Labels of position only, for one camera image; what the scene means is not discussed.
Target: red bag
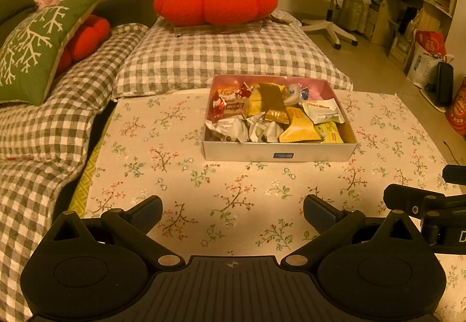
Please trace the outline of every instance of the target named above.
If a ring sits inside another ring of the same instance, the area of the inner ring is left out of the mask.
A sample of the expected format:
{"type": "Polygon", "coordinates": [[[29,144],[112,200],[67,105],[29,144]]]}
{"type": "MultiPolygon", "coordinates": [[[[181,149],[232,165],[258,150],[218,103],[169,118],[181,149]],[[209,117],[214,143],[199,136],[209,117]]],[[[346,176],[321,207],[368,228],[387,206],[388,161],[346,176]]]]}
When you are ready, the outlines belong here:
{"type": "Polygon", "coordinates": [[[458,134],[466,136],[466,77],[461,83],[455,101],[446,111],[446,119],[458,134]]]}
{"type": "Polygon", "coordinates": [[[433,56],[443,58],[446,55],[445,39],[442,33],[417,31],[416,42],[433,56]]]}

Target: snack box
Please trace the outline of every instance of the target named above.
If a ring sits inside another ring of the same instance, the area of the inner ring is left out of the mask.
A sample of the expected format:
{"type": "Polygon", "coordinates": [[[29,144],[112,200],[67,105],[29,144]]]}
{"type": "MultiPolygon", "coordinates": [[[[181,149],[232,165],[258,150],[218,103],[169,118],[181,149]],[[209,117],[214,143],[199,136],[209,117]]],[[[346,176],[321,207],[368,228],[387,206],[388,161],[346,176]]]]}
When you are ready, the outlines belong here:
{"type": "Polygon", "coordinates": [[[340,102],[325,80],[289,76],[267,75],[216,75],[212,81],[206,119],[212,120],[212,101],[218,89],[239,88],[243,83],[276,83],[280,85],[300,84],[309,88],[309,99],[328,100],[334,98],[342,111],[345,123],[336,124],[345,143],[239,143],[222,142],[204,126],[202,146],[206,160],[229,162],[346,162],[350,159],[357,140],[340,102]]]}

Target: floral bedsheet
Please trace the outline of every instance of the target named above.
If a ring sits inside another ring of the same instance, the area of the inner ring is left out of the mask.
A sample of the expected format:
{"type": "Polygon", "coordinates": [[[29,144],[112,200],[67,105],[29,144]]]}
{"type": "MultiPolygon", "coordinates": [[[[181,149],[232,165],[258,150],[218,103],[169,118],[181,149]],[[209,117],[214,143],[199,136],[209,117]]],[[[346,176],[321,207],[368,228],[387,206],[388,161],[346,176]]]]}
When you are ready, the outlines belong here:
{"type": "MultiPolygon", "coordinates": [[[[385,216],[391,183],[459,194],[446,164],[396,95],[336,90],[359,144],[348,162],[207,162],[201,131],[207,95],[118,102],[97,159],[86,217],[129,209],[151,194],[164,203],[149,235],[182,255],[270,255],[280,261],[316,236],[302,216],[309,193],[341,209],[385,216]]],[[[466,256],[438,255],[447,288],[443,322],[466,308],[466,256]]]]}

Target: drawer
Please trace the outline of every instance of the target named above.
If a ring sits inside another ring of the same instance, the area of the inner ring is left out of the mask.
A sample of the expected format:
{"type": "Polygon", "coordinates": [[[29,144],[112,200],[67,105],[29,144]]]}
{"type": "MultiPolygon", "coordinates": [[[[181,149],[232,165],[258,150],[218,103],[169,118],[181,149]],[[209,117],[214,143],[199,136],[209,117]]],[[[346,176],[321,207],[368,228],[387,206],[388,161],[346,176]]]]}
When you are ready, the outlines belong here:
{"type": "Polygon", "coordinates": [[[369,21],[366,22],[366,27],[364,29],[364,36],[370,41],[372,39],[372,34],[374,34],[375,25],[371,24],[369,21]]]}
{"type": "Polygon", "coordinates": [[[369,12],[367,12],[367,21],[369,21],[372,25],[376,25],[377,17],[378,12],[375,9],[369,8],[369,12]]]}

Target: floor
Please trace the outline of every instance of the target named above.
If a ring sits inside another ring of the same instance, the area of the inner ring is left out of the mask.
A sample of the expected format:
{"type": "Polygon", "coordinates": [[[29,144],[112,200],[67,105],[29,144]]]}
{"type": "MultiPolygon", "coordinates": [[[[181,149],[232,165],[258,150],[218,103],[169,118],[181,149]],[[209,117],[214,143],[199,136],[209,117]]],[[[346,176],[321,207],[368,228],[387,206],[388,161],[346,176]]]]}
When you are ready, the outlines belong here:
{"type": "Polygon", "coordinates": [[[342,42],[342,49],[335,50],[324,34],[312,32],[308,35],[337,68],[353,80],[355,91],[397,94],[424,126],[447,163],[456,164],[456,158],[461,165],[466,165],[466,139],[451,128],[444,113],[433,108],[421,96],[419,88],[388,59],[386,48],[358,36],[357,47],[342,42]]]}

